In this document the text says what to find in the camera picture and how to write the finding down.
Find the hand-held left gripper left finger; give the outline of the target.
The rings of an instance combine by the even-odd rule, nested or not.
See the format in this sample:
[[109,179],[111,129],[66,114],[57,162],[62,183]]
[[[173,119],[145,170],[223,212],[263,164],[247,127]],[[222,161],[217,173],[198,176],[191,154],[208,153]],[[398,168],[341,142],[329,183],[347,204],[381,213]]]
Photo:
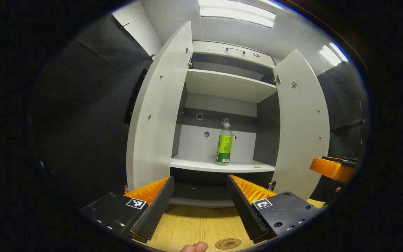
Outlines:
[[125,194],[107,193],[79,208],[99,228],[123,240],[150,241],[175,189],[173,176]]

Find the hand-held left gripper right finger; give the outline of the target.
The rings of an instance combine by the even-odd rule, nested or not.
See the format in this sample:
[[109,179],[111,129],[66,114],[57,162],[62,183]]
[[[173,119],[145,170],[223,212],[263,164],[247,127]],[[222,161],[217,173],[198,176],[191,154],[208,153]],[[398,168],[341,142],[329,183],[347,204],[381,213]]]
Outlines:
[[296,230],[321,212],[292,192],[275,194],[231,174],[227,176],[227,191],[255,244]]

